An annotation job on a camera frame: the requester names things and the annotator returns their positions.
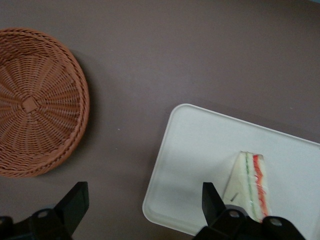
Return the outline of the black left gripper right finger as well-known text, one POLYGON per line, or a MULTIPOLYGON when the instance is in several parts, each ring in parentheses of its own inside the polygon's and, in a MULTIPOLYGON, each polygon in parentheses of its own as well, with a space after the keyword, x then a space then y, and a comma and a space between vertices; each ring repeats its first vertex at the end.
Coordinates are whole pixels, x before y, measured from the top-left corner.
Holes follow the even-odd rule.
POLYGON ((202 185, 202 211, 207 222, 194 240, 304 240, 287 219, 267 216, 254 221, 235 205, 225 205, 211 182, 202 185))

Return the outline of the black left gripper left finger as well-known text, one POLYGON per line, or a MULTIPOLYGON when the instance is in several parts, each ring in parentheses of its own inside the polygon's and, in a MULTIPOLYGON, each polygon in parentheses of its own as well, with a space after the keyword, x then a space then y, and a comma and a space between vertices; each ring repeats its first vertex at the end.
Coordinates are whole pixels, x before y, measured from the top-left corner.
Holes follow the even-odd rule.
POLYGON ((16 223, 10 216, 1 216, 0 238, 2 240, 71 240, 88 209, 88 183, 79 181, 53 208, 40 209, 16 223))

